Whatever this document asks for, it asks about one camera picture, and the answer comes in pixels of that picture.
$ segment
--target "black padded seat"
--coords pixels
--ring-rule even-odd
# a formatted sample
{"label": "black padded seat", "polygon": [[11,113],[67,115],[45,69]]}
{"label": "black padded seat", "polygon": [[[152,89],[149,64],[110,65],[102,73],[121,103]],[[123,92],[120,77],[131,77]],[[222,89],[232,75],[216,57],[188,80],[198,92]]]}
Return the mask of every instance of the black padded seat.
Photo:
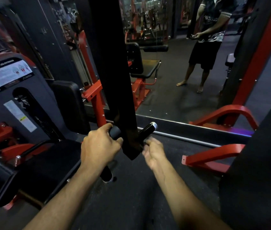
{"label": "black padded seat", "polygon": [[143,68],[144,68],[143,73],[141,74],[131,73],[130,74],[131,77],[145,78],[145,79],[151,77],[151,75],[154,73],[154,71],[156,71],[159,64],[161,63],[161,60],[142,60],[142,62],[143,62]]}

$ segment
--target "leg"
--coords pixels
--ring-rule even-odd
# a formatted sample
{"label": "leg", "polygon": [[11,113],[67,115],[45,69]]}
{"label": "leg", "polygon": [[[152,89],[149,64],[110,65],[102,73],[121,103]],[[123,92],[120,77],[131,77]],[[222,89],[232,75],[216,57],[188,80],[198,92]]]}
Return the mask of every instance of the leg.
{"label": "leg", "polygon": [[201,82],[200,82],[199,88],[197,90],[197,93],[203,92],[203,90],[204,90],[204,84],[205,84],[205,81],[207,80],[207,78],[209,76],[209,73],[210,73],[209,69],[204,69],[203,70],[203,74],[201,76]]}
{"label": "leg", "polygon": [[179,82],[176,86],[181,86],[181,85],[186,84],[190,75],[192,74],[194,68],[195,68],[195,64],[189,64],[189,67],[187,69],[187,73],[185,75],[185,79],[182,82]]}

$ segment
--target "warning sticker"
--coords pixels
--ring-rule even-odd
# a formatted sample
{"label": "warning sticker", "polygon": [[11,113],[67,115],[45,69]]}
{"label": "warning sticker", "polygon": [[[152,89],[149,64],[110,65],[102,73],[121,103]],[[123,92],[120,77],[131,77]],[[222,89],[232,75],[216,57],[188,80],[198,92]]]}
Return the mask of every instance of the warning sticker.
{"label": "warning sticker", "polygon": [[30,132],[33,132],[37,127],[32,123],[32,121],[25,116],[21,109],[14,103],[13,100],[3,104],[15,117],[18,119],[22,125],[24,125]]}
{"label": "warning sticker", "polygon": [[29,65],[20,58],[0,61],[0,91],[32,77]]}

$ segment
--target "patterned t-shirt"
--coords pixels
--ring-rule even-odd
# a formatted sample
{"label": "patterned t-shirt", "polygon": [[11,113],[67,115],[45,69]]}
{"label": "patterned t-shirt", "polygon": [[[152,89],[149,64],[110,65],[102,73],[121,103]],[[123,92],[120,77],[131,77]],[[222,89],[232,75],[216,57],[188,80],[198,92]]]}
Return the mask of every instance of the patterned t-shirt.
{"label": "patterned t-shirt", "polygon": [[[231,17],[237,7],[236,0],[203,0],[200,6],[204,9],[204,21],[202,32],[216,24],[220,15]],[[226,25],[222,26],[217,33],[205,35],[199,42],[222,42],[225,34]]]}

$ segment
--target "man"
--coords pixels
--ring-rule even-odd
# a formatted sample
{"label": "man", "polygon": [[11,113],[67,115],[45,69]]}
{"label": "man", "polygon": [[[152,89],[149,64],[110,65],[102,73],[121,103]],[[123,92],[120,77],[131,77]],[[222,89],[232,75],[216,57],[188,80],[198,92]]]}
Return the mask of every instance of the man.
{"label": "man", "polygon": [[[90,187],[121,149],[123,140],[111,139],[108,133],[111,127],[110,123],[103,125],[96,131],[90,131],[84,138],[80,168],[24,230],[66,230],[71,227]],[[180,229],[230,230],[186,186],[167,160],[161,142],[150,138],[146,141],[142,154],[153,171]]]}
{"label": "man", "polygon": [[200,64],[203,74],[197,93],[203,92],[204,83],[210,70],[213,69],[217,52],[223,41],[226,23],[235,8],[236,0],[203,0],[196,17],[196,21],[198,21],[204,14],[202,32],[192,37],[198,41],[192,50],[185,79],[176,86],[187,84],[195,64]]}

